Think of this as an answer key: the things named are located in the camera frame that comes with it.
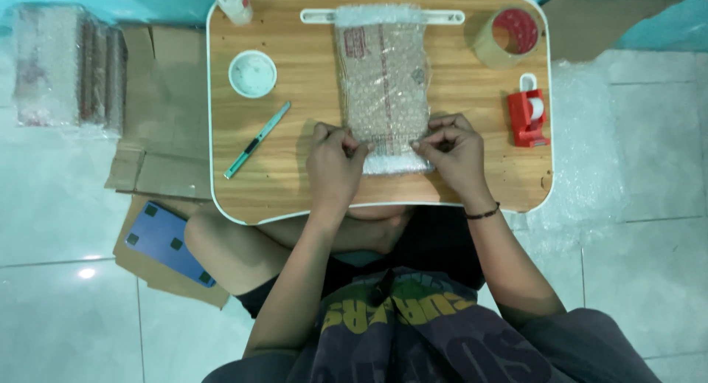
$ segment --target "cardboard box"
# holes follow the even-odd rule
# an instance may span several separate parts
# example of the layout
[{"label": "cardboard box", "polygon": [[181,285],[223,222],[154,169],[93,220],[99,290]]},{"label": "cardboard box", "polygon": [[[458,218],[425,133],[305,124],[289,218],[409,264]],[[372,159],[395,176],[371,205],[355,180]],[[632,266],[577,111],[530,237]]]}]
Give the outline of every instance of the cardboard box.
[{"label": "cardboard box", "polygon": [[211,199],[205,32],[134,25],[123,36],[125,121],[105,187]]},{"label": "cardboard box", "polygon": [[222,308],[229,300],[229,293],[223,287],[220,287],[218,282],[211,288],[204,287],[172,270],[170,267],[161,264],[159,261],[141,252],[134,251],[125,245],[125,236],[145,203],[150,200],[185,219],[189,218],[200,204],[199,201],[133,195],[128,215],[125,217],[125,222],[123,222],[123,227],[120,229],[118,240],[113,248],[115,263],[137,275],[138,278],[144,279],[147,282],[147,287],[167,291],[182,297],[197,299]]},{"label": "cardboard box", "polygon": [[683,0],[550,0],[548,19],[552,60],[592,61],[642,19]]}]

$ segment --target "white bottle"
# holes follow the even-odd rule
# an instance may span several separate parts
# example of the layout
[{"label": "white bottle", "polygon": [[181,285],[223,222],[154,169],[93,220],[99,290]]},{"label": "white bottle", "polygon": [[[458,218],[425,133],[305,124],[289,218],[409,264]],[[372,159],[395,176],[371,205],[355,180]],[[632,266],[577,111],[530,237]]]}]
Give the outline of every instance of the white bottle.
[{"label": "white bottle", "polygon": [[253,18],[251,0],[217,0],[217,4],[234,25],[245,25]]}]

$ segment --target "bubble wrap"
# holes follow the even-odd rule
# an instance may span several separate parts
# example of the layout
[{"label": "bubble wrap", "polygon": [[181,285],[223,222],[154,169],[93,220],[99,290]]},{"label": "bubble wrap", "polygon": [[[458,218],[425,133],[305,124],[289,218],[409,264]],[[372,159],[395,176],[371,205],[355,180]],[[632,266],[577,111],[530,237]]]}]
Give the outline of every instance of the bubble wrap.
[{"label": "bubble wrap", "polygon": [[111,47],[125,48],[115,39],[111,45],[116,29],[76,5],[20,4],[13,17],[18,125],[59,127],[82,138],[119,138],[122,107],[117,106],[125,100],[125,89],[111,80],[125,81],[125,63],[123,72],[113,68],[111,76],[108,71],[112,63],[121,68],[112,62],[116,51]]},{"label": "bubble wrap", "polygon": [[432,171],[410,145],[428,132],[430,120],[420,8],[347,6],[335,15],[344,126],[357,141],[376,144],[364,174]]},{"label": "bubble wrap", "polygon": [[605,71],[563,61],[551,73],[553,186],[527,213],[528,228],[616,221],[628,197]]}]

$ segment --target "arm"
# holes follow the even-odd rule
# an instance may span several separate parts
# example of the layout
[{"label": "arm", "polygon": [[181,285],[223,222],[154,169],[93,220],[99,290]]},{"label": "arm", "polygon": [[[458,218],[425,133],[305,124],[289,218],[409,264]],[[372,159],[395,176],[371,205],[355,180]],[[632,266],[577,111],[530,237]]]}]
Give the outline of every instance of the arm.
[{"label": "arm", "polygon": [[[468,215],[495,209],[496,202],[484,179],[482,137],[461,114],[432,120],[430,128],[437,131],[413,148],[438,168],[462,199]],[[566,312],[500,212],[469,220],[468,225],[489,291],[509,324],[519,328],[532,318]]]},{"label": "arm", "polygon": [[[334,236],[359,188],[369,152],[345,131],[317,124],[307,158],[312,210],[295,248],[256,317],[243,357],[302,348],[319,310]],[[354,151],[348,159],[345,149]]]}]

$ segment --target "person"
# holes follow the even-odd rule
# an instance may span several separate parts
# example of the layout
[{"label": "person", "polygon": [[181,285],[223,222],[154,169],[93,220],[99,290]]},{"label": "person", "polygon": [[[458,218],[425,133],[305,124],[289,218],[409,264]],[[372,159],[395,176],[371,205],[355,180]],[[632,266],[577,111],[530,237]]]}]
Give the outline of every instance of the person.
[{"label": "person", "polygon": [[[261,231],[213,205],[190,219],[189,249],[256,319],[243,359],[204,383],[658,382],[611,317],[563,307],[499,212],[467,119],[430,129],[412,147],[462,208],[348,216],[370,146],[317,124],[304,220]],[[360,268],[331,257],[357,248],[385,256]],[[476,303],[484,283],[500,316]]]}]

